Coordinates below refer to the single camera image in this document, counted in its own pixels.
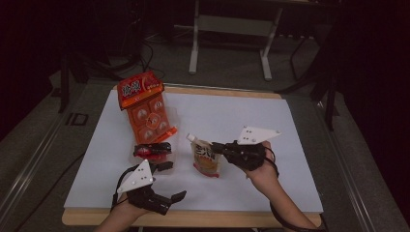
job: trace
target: table leg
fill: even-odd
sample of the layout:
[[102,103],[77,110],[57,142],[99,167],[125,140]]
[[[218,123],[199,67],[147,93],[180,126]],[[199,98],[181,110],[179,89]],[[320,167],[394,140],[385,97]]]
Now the table leg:
[[193,19],[193,45],[190,53],[190,74],[196,73],[196,64],[198,63],[198,18],[199,18],[199,0],[195,1],[195,17]]
[[279,19],[280,19],[280,15],[282,11],[283,11],[282,8],[278,9],[277,15],[275,16],[274,23],[272,24],[272,28],[268,36],[268,42],[266,43],[265,48],[260,50],[260,59],[262,61],[263,75],[265,77],[265,80],[268,80],[268,81],[272,80],[271,69],[269,67],[268,54],[269,54],[269,50],[271,49],[272,41],[274,40],[274,37],[275,37],[275,33],[277,32],[278,23],[279,23]]

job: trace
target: red object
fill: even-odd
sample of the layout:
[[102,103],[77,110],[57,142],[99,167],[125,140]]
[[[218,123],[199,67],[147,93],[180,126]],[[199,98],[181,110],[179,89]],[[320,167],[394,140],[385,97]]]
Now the red object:
[[159,141],[170,130],[162,98],[163,84],[153,72],[120,81],[117,86],[121,110],[126,109],[137,144]]

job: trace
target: plastic packaging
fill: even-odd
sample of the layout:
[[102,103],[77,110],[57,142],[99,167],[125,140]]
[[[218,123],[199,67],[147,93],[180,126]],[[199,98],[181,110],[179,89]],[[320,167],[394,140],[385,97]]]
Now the plastic packaging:
[[198,139],[192,134],[187,135],[193,154],[193,166],[207,177],[220,176],[220,154],[211,150],[210,143]]

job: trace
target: black strap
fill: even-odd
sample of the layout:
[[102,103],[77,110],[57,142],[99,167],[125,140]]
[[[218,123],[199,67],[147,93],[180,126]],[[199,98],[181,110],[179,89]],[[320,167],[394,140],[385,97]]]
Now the black strap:
[[275,210],[274,206],[272,205],[271,202],[269,202],[269,205],[271,206],[271,211],[272,214],[274,214],[275,218],[277,219],[277,221],[282,224],[283,227],[286,227],[288,229],[294,230],[294,231],[298,231],[298,232],[326,232],[325,229],[306,229],[306,228],[301,228],[298,227],[296,225],[292,225],[290,223],[288,223],[286,220],[284,220],[279,213],[277,212],[277,210]]

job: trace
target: wooden table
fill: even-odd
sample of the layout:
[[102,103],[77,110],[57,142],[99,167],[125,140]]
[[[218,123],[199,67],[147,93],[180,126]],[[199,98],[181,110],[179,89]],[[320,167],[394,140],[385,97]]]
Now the wooden table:
[[[165,87],[166,93],[216,95],[262,99],[280,99],[273,93],[216,90],[203,88]],[[109,209],[66,209],[62,220],[66,225],[99,225],[109,214]],[[319,214],[307,214],[317,226],[321,224]],[[221,211],[173,211],[166,216],[149,213],[140,217],[133,226],[156,227],[243,227],[281,228],[281,224],[268,212],[221,212]]]

